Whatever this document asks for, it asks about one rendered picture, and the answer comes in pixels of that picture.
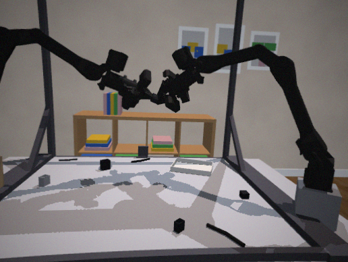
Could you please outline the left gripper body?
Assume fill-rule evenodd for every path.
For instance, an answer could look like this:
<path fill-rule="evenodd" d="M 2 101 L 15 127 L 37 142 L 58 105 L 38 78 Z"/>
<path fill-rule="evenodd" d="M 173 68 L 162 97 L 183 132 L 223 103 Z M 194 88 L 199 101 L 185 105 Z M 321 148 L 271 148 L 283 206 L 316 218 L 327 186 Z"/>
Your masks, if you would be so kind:
<path fill-rule="evenodd" d="M 188 91 L 188 86 L 182 82 L 180 74 L 176 75 L 171 70 L 165 70 L 163 77 L 168 77 L 165 80 L 165 86 L 169 88 L 169 94 L 165 99 L 165 106 L 176 113 L 180 110 L 180 104 L 176 95 L 179 95 L 184 90 Z"/>

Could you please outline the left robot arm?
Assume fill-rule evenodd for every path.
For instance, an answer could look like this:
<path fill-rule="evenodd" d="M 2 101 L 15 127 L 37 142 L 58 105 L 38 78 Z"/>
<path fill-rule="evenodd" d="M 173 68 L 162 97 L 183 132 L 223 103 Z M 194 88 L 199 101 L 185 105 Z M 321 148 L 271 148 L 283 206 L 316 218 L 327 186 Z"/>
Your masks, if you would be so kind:
<path fill-rule="evenodd" d="M 295 143 L 300 155 L 303 154 L 309 161 L 308 167 L 305 168 L 303 183 L 306 188 L 332 192 L 335 158 L 327 151 L 327 145 L 312 124 L 297 86 L 295 64 L 288 57 L 271 52 L 264 45 L 257 44 L 222 55 L 203 55 L 192 59 L 189 47 L 185 46 L 175 51 L 172 57 L 179 70 L 185 70 L 180 74 L 180 78 L 186 86 L 191 86 L 195 82 L 203 84 L 204 77 L 201 77 L 200 73 L 211 74 L 225 66 L 251 61 L 256 57 L 266 64 L 283 89 L 299 130 L 300 138 Z"/>

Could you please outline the dark grey metal support frame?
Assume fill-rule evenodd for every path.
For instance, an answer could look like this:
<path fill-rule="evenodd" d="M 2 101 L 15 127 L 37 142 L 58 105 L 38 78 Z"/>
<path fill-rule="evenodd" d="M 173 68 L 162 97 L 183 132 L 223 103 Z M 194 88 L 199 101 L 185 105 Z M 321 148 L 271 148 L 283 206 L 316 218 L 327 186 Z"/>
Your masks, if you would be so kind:
<path fill-rule="evenodd" d="M 37 3 L 38 3 L 38 18 L 39 18 L 40 29 L 45 34 L 49 35 L 48 17 L 47 17 L 47 1 L 37 0 Z M 237 0 L 232 52 L 239 50 L 240 37 L 241 37 L 241 25 L 242 25 L 242 17 L 243 17 L 243 6 L 244 6 L 244 0 Z M 25 171 L 31 171 L 32 169 L 34 169 L 46 128 L 47 128 L 48 154 L 52 154 L 53 158 L 56 156 L 55 122 L 54 122 L 54 109 L 53 109 L 53 85 L 52 85 L 52 74 L 51 74 L 51 54 L 50 54 L 50 51 L 48 51 L 42 46 L 41 46 L 41 51 L 42 51 L 42 68 L 43 68 L 44 89 L 45 89 L 45 110 L 42 115 L 42 119 L 40 121 L 40 126 L 38 128 L 38 132 L 37 132 L 34 145 L 33 145 Z M 224 135 L 224 143 L 223 143 L 223 159 L 225 159 L 225 156 L 229 156 L 230 139 L 232 134 L 238 167 L 241 171 L 245 171 L 245 165 L 243 162 L 243 156 L 241 153 L 241 147 L 240 147 L 239 138 L 237 135 L 235 120 L 233 117 L 233 104 L 234 104 L 234 96 L 235 96 L 236 76 L 237 76 L 237 63 L 231 65 L 231 69 L 230 69 L 229 90 L 228 90 L 228 98 L 227 98 L 227 112 L 226 112 L 226 120 L 225 120 L 225 135 Z"/>

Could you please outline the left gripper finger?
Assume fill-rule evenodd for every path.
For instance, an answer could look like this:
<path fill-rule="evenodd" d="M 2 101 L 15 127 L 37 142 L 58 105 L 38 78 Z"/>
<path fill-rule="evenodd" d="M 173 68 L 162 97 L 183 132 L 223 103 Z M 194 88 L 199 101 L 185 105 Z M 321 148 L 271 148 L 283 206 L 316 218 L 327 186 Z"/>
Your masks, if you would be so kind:
<path fill-rule="evenodd" d="M 161 97 L 161 95 L 163 93 L 167 94 L 168 92 L 169 92 L 169 88 L 167 86 L 165 86 L 165 81 L 163 80 L 157 95 L 159 95 Z"/>
<path fill-rule="evenodd" d="M 158 99 L 158 101 L 156 102 L 157 105 L 163 104 L 165 103 L 165 99 L 166 99 L 167 95 L 165 93 L 163 93 L 161 95 L 161 97 Z"/>

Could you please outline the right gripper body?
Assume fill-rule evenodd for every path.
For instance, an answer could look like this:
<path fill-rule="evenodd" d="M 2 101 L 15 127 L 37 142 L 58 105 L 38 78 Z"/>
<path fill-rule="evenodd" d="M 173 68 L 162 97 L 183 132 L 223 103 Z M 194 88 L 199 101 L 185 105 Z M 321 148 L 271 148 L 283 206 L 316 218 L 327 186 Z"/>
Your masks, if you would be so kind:
<path fill-rule="evenodd" d="M 147 88 L 149 86 L 150 83 L 151 83 L 151 71 L 144 70 L 140 74 L 140 80 L 138 81 L 138 83 L 137 83 L 137 80 L 135 80 L 135 79 L 133 81 L 130 79 L 127 79 L 126 75 L 122 76 L 122 81 L 121 81 L 120 87 L 117 89 L 117 91 L 118 91 L 118 94 L 123 93 L 125 91 L 123 89 L 124 87 L 132 86 L 132 87 L 137 88 L 137 91 L 139 93 L 141 93 L 144 90 L 144 88 Z M 122 106 L 122 108 L 124 108 L 126 110 L 129 109 L 129 107 L 125 106 L 125 103 L 123 102 L 123 97 L 122 97 L 121 106 Z"/>

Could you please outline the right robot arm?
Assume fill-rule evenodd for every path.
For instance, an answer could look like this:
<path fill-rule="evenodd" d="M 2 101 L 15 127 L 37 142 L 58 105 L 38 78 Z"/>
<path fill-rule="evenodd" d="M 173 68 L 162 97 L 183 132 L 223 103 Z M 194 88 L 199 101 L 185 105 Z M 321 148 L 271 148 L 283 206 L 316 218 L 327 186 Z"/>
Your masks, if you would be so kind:
<path fill-rule="evenodd" d="M 105 87 L 117 90 L 120 87 L 122 76 L 114 72 L 120 73 L 120 71 L 124 70 L 128 59 L 128 56 L 125 53 L 110 49 L 106 63 L 98 65 L 76 55 L 74 52 L 45 34 L 39 28 L 9 30 L 0 26 L 0 80 L 3 75 L 5 64 L 13 53 L 15 47 L 34 43 L 39 44 L 75 67 L 75 69 L 77 69 L 77 71 L 79 71 L 79 73 L 81 73 L 81 75 L 86 79 L 97 81 L 102 78 L 101 82 L 97 83 L 100 90 L 104 90 Z M 111 72 L 111 70 L 114 72 Z M 105 72 L 107 73 L 103 75 Z M 125 106 L 134 108 L 139 103 L 137 88 L 127 86 L 123 89 L 125 91 L 119 93 L 119 95 L 123 97 Z"/>

